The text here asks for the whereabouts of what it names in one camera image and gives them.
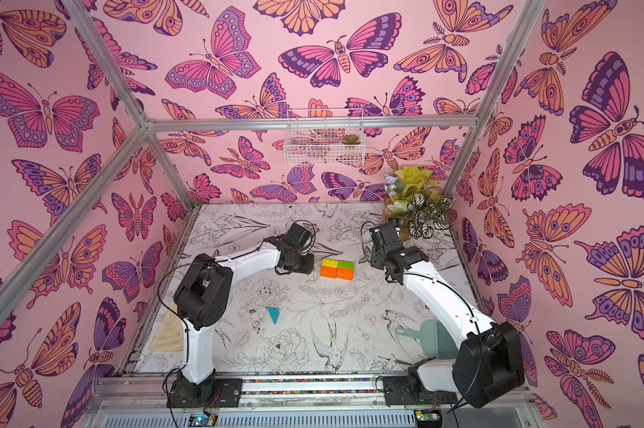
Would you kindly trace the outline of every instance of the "table surface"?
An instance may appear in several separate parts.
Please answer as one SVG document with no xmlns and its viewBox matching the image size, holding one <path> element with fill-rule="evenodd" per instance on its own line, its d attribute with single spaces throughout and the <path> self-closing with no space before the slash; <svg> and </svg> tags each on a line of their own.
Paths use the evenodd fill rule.
<svg viewBox="0 0 644 428">
<path fill-rule="evenodd" d="M 393 331 L 396 327 L 419 330 L 422 322 L 435 317 L 402 285 L 387 283 L 383 272 L 372 268 L 364 256 L 360 225 L 366 220 L 379 223 L 382 210 L 380 203 L 205 205 L 181 262 L 200 253 L 217 256 L 248 249 L 263 238 L 284 233 L 295 220 L 308 220 L 316 227 L 312 274 L 276 275 L 266 270 L 232 284 L 216 329 L 216 370 L 250 375 L 400 371 L 405 369 L 401 362 L 423 359 L 415 339 L 398 337 Z M 369 252 L 366 228 L 362 238 Z M 406 246 L 412 244 L 429 256 L 465 299 L 476 304 L 448 231 Z M 323 258 L 354 262 L 353 280 L 320 277 Z M 187 269 L 177 270 L 165 302 L 170 302 Z M 276 324 L 267 307 L 279 309 Z M 135 372 L 167 372 L 182 364 L 182 352 L 148 349 L 165 315 L 164 308 L 156 314 Z"/>
</svg>

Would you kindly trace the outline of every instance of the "bird illustration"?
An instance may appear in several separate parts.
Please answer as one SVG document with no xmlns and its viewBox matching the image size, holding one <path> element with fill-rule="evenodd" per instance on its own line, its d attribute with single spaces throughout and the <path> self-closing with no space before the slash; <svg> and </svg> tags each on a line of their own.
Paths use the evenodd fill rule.
<svg viewBox="0 0 644 428">
<path fill-rule="evenodd" d="M 391 337 L 393 338 L 395 343 L 398 344 L 399 347 L 401 347 L 403 352 L 405 352 L 407 355 L 409 355 L 409 353 L 405 350 L 405 348 L 403 348 L 403 345 L 401 345 L 400 340 L 398 340 L 398 334 L 396 333 L 396 327 L 400 327 L 400 328 L 403 328 L 403 329 L 406 328 L 403 325 L 403 323 L 401 322 L 402 318 L 406 318 L 406 319 L 408 319 L 408 320 L 410 320 L 410 321 L 412 321 L 414 323 L 417 323 L 417 322 L 414 321 L 413 319 L 411 319 L 410 317 L 408 317 L 405 314 L 402 314 L 400 312 L 396 312 L 396 311 L 390 310 L 390 309 L 386 309 L 386 313 L 381 315 L 381 318 L 386 320 L 386 321 L 388 321 L 388 325 L 386 326 L 386 329 L 388 329 L 388 334 L 391 335 Z"/>
<path fill-rule="evenodd" d="M 346 357 L 346 350 L 348 349 L 348 333 L 346 333 L 346 344 L 343 349 L 338 347 L 338 336 L 336 334 L 336 321 L 334 321 L 334 330 L 331 330 L 329 321 L 326 321 L 329 326 L 329 336 L 331 340 L 330 345 L 323 345 L 322 342 L 315 336 L 315 330 L 312 328 L 312 321 L 310 321 L 310 331 L 312 332 L 312 344 L 315 346 L 315 351 L 320 357 L 326 358 L 324 369 L 326 371 L 336 371 L 343 364 L 343 359 Z"/>
</svg>

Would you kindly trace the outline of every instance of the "wire basket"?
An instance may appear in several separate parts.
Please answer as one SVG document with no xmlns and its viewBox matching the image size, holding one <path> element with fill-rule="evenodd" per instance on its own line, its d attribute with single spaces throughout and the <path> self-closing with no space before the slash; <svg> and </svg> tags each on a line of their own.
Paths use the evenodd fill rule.
<svg viewBox="0 0 644 428">
<path fill-rule="evenodd" d="M 350 116 L 326 116 L 312 123 L 308 118 L 292 117 L 296 111 L 305 111 L 310 117 L 314 109 L 290 109 L 287 113 L 283 155 L 286 165 L 293 167 L 307 162 L 313 165 L 349 165 L 362 167 L 366 148 L 364 112 L 362 109 L 331 108 L 350 111 Z M 357 136 L 357 144 L 344 144 L 347 136 Z"/>
</svg>

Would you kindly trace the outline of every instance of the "pink wall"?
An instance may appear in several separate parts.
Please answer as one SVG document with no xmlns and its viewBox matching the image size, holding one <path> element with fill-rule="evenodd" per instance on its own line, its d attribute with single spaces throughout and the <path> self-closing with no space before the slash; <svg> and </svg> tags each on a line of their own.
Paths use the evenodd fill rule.
<svg viewBox="0 0 644 428">
<path fill-rule="evenodd" d="M 581 6 L 549 2 L 547 34 Z M 486 310 L 523 327 L 527 380 L 550 426 L 644 427 L 644 123 L 620 124 L 611 145 L 589 149 L 622 119 L 639 111 L 644 121 L 644 4 L 585 8 L 597 13 L 577 40 L 568 25 L 543 42 L 536 23 L 514 94 L 498 106 L 499 124 L 514 125 L 496 143 L 480 142 L 465 179 L 473 201 L 463 181 L 454 228 Z M 555 64 L 546 52 L 564 58 Z M 529 84 L 540 91 L 532 98 L 526 82 L 535 75 L 549 80 Z M 529 171 L 539 179 L 526 185 Z M 608 171 L 612 185 L 594 181 Z"/>
</svg>

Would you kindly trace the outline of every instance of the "teal triangular block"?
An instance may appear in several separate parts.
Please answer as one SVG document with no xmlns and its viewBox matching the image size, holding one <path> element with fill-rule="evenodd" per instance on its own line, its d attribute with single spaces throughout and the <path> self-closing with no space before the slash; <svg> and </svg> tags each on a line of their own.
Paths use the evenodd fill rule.
<svg viewBox="0 0 644 428">
<path fill-rule="evenodd" d="M 279 310 L 275 309 L 273 307 L 268 307 L 267 310 L 270 312 L 270 316 L 272 317 L 272 321 L 274 323 L 277 323 L 277 319 L 279 318 Z"/>
</svg>

